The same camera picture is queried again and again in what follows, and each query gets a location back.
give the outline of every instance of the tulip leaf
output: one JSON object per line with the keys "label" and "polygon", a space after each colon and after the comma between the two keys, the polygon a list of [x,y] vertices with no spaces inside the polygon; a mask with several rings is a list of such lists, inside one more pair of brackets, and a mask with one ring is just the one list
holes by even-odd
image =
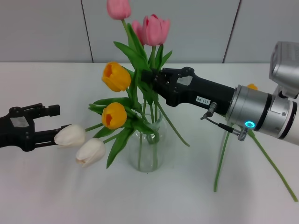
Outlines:
{"label": "tulip leaf", "polygon": [[129,30],[129,33],[131,34],[132,36],[132,39],[133,39],[133,42],[134,42],[134,45],[135,45],[135,48],[136,48],[136,51],[137,53],[139,53],[142,57],[144,57],[145,61],[148,60],[148,57],[145,53],[145,50],[144,50],[144,47],[142,46],[142,44],[140,43],[140,40],[139,38],[137,37],[136,33],[134,32],[131,24],[128,23],[128,30]]}
{"label": "tulip leaf", "polygon": [[139,69],[140,71],[142,71],[142,70],[150,71],[148,63],[144,59],[144,57],[142,57],[136,51],[132,50],[129,46],[127,46],[123,43],[114,41],[114,44],[119,50],[121,50],[128,57],[128,59],[132,63],[135,70]]}
{"label": "tulip leaf", "polygon": [[98,131],[98,133],[95,134],[94,138],[102,138],[102,137],[106,137],[108,135],[111,135],[113,132],[115,132],[117,130],[116,129],[109,129],[107,127],[103,127],[101,130]]}
{"label": "tulip leaf", "polygon": [[133,121],[133,126],[135,129],[137,129],[139,132],[143,134],[153,134],[155,131],[148,127],[143,120],[137,119]]}
{"label": "tulip leaf", "polygon": [[100,99],[95,101],[93,104],[96,105],[106,105],[108,106],[111,103],[120,103],[123,106],[132,107],[133,101],[128,97],[119,97],[119,98],[108,98],[108,99]]}
{"label": "tulip leaf", "polygon": [[168,52],[163,58],[162,58],[162,62],[161,62],[161,68],[163,67],[163,65],[167,62],[168,58],[171,56],[172,51]]}
{"label": "tulip leaf", "polygon": [[124,68],[125,70],[127,70],[127,72],[130,74],[131,78],[134,76],[134,72],[133,72],[133,71],[131,71],[131,70],[125,68],[125,67],[123,67],[123,68]]}
{"label": "tulip leaf", "polygon": [[133,120],[131,118],[127,118],[125,124],[121,127],[133,128]]}
{"label": "tulip leaf", "polygon": [[161,64],[162,64],[162,58],[163,58],[163,49],[164,46],[163,44],[160,45],[157,54],[156,54],[156,58],[155,58],[155,69],[157,69],[158,71],[161,69]]}
{"label": "tulip leaf", "polygon": [[124,149],[124,147],[126,146],[129,138],[131,137],[131,135],[134,133],[134,129],[133,128],[124,128],[117,136],[110,154],[108,156],[107,159],[107,166],[106,168],[109,168],[110,165],[112,164],[112,162],[114,161],[114,159],[116,158],[117,154]]}
{"label": "tulip leaf", "polygon": [[127,112],[127,117],[129,118],[136,118],[136,113],[132,111],[130,108],[125,106],[126,112]]}
{"label": "tulip leaf", "polygon": [[133,107],[135,108],[137,108],[140,105],[140,103],[138,102],[137,87],[138,87],[138,69],[135,70],[135,74],[131,80],[131,85],[129,88],[129,91],[132,95]]}
{"label": "tulip leaf", "polygon": [[106,108],[106,106],[95,106],[95,107],[89,107],[88,109],[93,111],[93,112],[96,112],[100,115],[102,115],[103,113],[103,110]]}

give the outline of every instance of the white tulip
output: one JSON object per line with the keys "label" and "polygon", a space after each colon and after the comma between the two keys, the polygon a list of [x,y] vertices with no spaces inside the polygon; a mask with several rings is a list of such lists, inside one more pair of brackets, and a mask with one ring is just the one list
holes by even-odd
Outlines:
{"label": "white tulip", "polygon": [[88,167],[102,159],[105,153],[105,144],[99,139],[92,138],[79,149],[76,162],[82,164],[82,167]]}
{"label": "white tulip", "polygon": [[54,137],[54,141],[60,147],[81,146],[85,142],[85,129],[80,125],[69,125]]}

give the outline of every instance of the white table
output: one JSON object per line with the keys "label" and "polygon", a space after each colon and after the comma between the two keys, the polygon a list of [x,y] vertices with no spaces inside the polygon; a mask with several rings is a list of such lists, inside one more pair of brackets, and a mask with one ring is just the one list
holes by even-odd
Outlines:
{"label": "white table", "polygon": [[[100,98],[117,97],[102,82],[104,64],[0,63],[0,116],[10,107],[61,105],[61,115],[36,120],[38,131],[70,123],[85,127],[100,116],[87,109]],[[168,64],[190,66],[198,76],[224,85],[255,83],[272,93],[268,64]],[[168,155],[153,173],[135,171],[123,151],[106,170],[105,158],[83,169],[76,148],[0,149],[0,220],[3,224],[280,224],[298,223],[295,203],[279,176],[248,137],[231,137],[219,180],[213,182],[223,131],[200,121],[204,109],[171,108],[170,119],[191,147],[169,128]],[[266,151],[299,196],[299,147],[257,133]]]}

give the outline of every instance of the white wall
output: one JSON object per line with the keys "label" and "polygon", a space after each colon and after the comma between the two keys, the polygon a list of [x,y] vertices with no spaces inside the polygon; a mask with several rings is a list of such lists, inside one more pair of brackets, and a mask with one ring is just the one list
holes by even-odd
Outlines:
{"label": "white wall", "polygon": [[91,62],[80,0],[1,0],[0,62]]}
{"label": "white wall", "polygon": [[243,0],[226,63],[268,63],[277,41],[299,42],[298,0]]}
{"label": "white wall", "polygon": [[[171,19],[165,51],[173,50],[170,63],[221,63],[239,0],[131,0],[127,19],[143,21],[157,14]],[[106,11],[106,0],[83,0],[95,62],[128,62],[112,41],[127,42],[120,21]]]}

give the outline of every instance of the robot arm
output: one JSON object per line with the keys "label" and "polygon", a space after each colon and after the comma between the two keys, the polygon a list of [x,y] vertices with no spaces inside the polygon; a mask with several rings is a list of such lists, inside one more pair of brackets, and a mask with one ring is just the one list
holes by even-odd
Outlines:
{"label": "robot arm", "polygon": [[8,115],[0,118],[0,147],[17,146],[29,152],[37,147],[55,145],[54,136],[61,128],[35,132],[34,119],[60,115],[60,106],[46,108],[42,104],[26,107],[12,107]]}
{"label": "robot arm", "polygon": [[214,112],[242,127],[237,131],[224,124],[219,127],[245,140],[249,129],[299,145],[297,103],[288,100],[299,94],[299,44],[278,42],[271,56],[270,79],[278,83],[274,94],[239,85],[233,89],[204,80],[194,69],[162,69],[142,74],[142,81],[166,99],[170,106],[190,103],[208,109],[201,119],[213,122]]}

